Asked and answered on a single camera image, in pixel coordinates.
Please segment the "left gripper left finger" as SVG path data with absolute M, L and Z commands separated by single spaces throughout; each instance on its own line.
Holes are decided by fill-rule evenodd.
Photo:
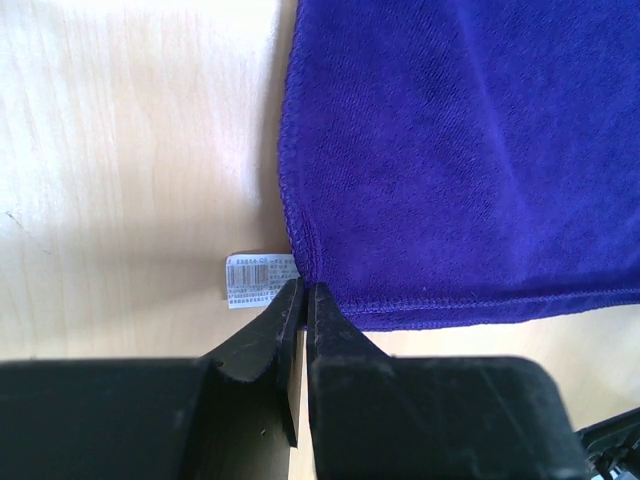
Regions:
M 195 358 L 5 361 L 5 479 L 284 479 L 298 444 L 301 280 Z

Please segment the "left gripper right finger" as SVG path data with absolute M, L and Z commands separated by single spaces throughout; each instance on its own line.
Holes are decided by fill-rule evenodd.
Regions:
M 310 289 L 309 422 L 321 479 L 582 479 L 559 390 L 522 357 L 393 357 Z

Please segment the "purple towel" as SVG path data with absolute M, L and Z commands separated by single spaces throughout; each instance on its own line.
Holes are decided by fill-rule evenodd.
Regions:
M 291 251 L 227 260 L 230 308 L 289 278 L 364 330 L 639 300 L 635 1 L 302 1 L 278 144 Z

